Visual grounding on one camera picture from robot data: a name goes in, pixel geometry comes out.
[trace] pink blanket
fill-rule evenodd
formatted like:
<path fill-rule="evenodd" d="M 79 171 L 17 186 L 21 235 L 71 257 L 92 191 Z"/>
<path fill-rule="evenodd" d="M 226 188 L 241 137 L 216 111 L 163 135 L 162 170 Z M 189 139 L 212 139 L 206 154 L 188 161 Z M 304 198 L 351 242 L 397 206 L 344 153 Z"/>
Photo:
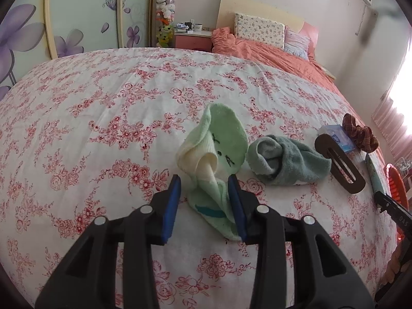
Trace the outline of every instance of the pink blanket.
<path fill-rule="evenodd" d="M 272 45 L 236 39 L 230 33 L 229 27 L 214 30 L 212 43 L 213 53 L 230 55 L 273 66 L 287 73 L 300 76 L 342 96 L 333 82 L 322 71 L 320 65 L 312 58 L 310 58 L 310 61 L 305 61 Z"/>

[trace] blue tissue package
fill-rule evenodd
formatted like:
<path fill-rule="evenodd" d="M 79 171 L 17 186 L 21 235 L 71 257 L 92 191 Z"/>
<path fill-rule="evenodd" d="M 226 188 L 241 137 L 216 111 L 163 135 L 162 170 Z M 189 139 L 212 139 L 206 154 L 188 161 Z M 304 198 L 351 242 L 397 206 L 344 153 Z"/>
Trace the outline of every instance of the blue tissue package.
<path fill-rule="evenodd" d="M 324 133 L 332 137 L 345 153 L 351 152 L 356 148 L 356 145 L 353 141 L 351 141 L 345 130 L 343 130 L 340 125 L 322 126 L 318 131 L 318 135 L 322 135 Z"/>

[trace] wooden headboard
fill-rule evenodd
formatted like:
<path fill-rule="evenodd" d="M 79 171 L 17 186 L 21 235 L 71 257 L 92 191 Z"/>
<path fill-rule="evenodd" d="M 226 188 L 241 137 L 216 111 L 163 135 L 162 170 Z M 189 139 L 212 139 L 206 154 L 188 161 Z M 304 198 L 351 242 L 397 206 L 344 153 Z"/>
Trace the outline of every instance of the wooden headboard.
<path fill-rule="evenodd" d="M 310 49 L 314 50 L 318 42 L 318 30 L 305 22 L 301 17 L 292 15 L 274 6 L 256 2 L 253 0 L 220 0 L 220 8 L 216 28 L 230 27 L 234 32 L 234 14 L 243 13 L 267 18 L 283 23 L 293 31 L 311 38 Z"/>

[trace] pillow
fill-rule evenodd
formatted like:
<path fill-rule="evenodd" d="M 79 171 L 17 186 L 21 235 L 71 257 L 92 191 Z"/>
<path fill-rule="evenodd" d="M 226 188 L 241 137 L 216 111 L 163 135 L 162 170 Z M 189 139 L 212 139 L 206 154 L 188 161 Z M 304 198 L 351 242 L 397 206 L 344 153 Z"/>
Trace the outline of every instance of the pillow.
<path fill-rule="evenodd" d="M 257 16 L 236 13 L 234 34 L 238 39 L 257 41 L 282 50 L 285 45 L 285 25 Z"/>
<path fill-rule="evenodd" d="M 285 50 L 287 53 L 296 55 L 308 61 L 308 49 L 310 38 L 302 36 L 297 32 L 292 31 L 288 26 L 285 31 Z"/>

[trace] white bedsheet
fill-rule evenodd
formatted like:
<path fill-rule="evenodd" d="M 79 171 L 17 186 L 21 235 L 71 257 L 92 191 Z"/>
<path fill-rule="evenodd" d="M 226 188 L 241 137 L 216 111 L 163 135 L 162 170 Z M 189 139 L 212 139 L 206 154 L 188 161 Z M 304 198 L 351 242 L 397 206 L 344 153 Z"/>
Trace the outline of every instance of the white bedsheet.
<path fill-rule="evenodd" d="M 310 146 L 322 125 L 340 124 L 352 113 L 337 94 L 275 68 L 174 49 L 65 57 L 37 66 L 11 89 L 0 102 L 0 261 L 28 301 L 34 303 L 97 215 L 127 216 L 179 174 L 183 192 L 173 235 L 152 248 L 161 308 L 249 306 L 256 247 L 225 240 L 189 207 L 188 178 L 175 161 L 209 102 L 230 106 L 249 141 L 271 133 Z M 332 176 L 265 186 L 246 163 L 238 178 L 280 214 L 317 218 L 372 293 L 396 246 L 396 229 L 372 202 L 364 158 L 364 152 L 352 156 L 367 181 L 355 195 Z M 289 304 L 288 245 L 286 252 Z M 120 253 L 119 280 L 121 273 Z M 120 284 L 116 301 L 122 304 Z"/>

